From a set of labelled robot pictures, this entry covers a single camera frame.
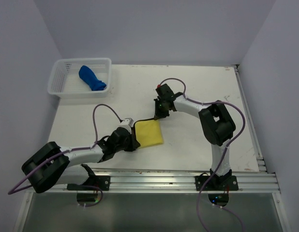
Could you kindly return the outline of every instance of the tabletop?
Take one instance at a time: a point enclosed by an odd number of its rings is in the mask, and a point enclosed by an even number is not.
[[[134,121],[154,115],[157,85],[164,79],[175,77],[186,83],[186,95],[194,100],[216,100],[233,103],[243,113],[244,105],[235,71],[232,67],[112,65],[112,86],[105,98],[61,99],[49,141],[59,146],[88,146],[95,133],[92,111],[95,105],[105,103],[115,109],[121,118]],[[177,81],[167,82],[174,92],[183,91]],[[242,120],[239,113],[227,106],[236,124],[236,134]],[[98,107],[95,115],[99,138],[110,135],[119,124],[106,107]],[[170,112],[160,121],[163,145],[141,148],[134,152],[116,153],[113,159],[91,163],[92,167],[107,169],[198,170],[211,167],[211,145],[206,140],[200,120],[181,112]],[[242,135],[230,146],[230,165],[234,172],[258,172],[256,155],[248,124]]]

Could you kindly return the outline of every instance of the gray wall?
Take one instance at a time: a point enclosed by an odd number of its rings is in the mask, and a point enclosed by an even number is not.
[[[238,64],[275,0],[35,0],[64,58]]]
[[[277,0],[240,65],[252,118],[299,231],[299,0]]]
[[[8,190],[47,141],[58,101],[46,84],[59,58],[33,1],[0,0],[0,232],[12,230],[23,198]]]

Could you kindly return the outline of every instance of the white plastic bin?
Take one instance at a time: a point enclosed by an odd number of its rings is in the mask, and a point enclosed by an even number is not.
[[[106,83],[104,90],[92,91],[79,77],[78,71],[83,65],[89,67],[99,80]],[[53,66],[47,91],[61,98],[103,98],[111,87],[111,66],[109,58],[60,59]]]

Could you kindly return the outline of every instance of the blue cloth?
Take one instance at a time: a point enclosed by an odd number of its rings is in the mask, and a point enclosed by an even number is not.
[[[106,87],[106,84],[98,80],[93,71],[85,65],[80,68],[78,75],[87,85],[89,85],[92,91],[101,91]]]

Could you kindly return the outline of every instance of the folded yellow cloth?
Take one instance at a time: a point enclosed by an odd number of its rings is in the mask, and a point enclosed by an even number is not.
[[[135,123],[135,135],[140,148],[164,143],[159,120],[145,120]]]

